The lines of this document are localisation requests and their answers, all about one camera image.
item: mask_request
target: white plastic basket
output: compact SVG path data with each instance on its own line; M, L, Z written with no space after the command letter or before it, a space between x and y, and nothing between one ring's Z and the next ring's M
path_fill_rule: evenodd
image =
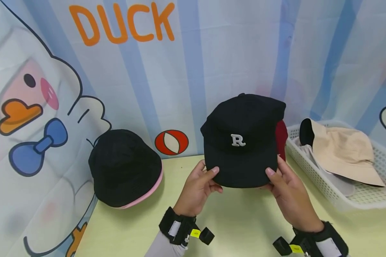
M326 127L346 127L349 125L340 121L321 121ZM299 125L287 128L289 138L286 142L287 151L296 160L299 166L307 173L309 178L319 188L323 195L340 212L353 211L355 209L367 210L374 208L386 208L386 187L375 188L366 186L359 182L355 183L355 193L345 197L309 160L306 155L293 143L293 139L299 136ZM386 184L386 149L372 141L375 153L374 167Z

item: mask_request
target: hand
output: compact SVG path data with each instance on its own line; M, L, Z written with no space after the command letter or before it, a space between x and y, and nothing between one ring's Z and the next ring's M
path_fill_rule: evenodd
M280 156L277 162L277 172L266 169L271 184L262 188L272 192L284 218L294 228L303 232L322 231L323 222L318 218L303 182Z
M209 171L204 169L204 160L199 161L186 179L183 190L173 210L177 215L195 217L201 213L204 203L211 193L217 191L223 192L221 186L212 179L219 172L218 167Z

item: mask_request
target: yellow label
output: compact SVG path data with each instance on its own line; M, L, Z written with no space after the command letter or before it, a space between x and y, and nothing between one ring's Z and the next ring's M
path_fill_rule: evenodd
M199 238L200 233L201 233L200 230L192 230L192 232L190 233L190 236L195 237L195 238Z
M295 252L295 253L304 253L302 248L297 245L290 245L290 249L292 249L292 252Z

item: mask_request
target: red circle logo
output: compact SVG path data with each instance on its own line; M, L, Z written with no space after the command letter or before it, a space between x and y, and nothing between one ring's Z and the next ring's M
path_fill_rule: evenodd
M162 154L178 155L187 149L189 139L182 131L166 130L156 136L154 144Z

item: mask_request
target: red cap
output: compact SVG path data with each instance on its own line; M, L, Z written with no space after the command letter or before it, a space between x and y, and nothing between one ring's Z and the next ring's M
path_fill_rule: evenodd
M284 121L279 121L276 125L276 144L277 144L277 152L282 157L283 160L286 160L286 154L284 151L284 147L286 145L287 140L287 128Z

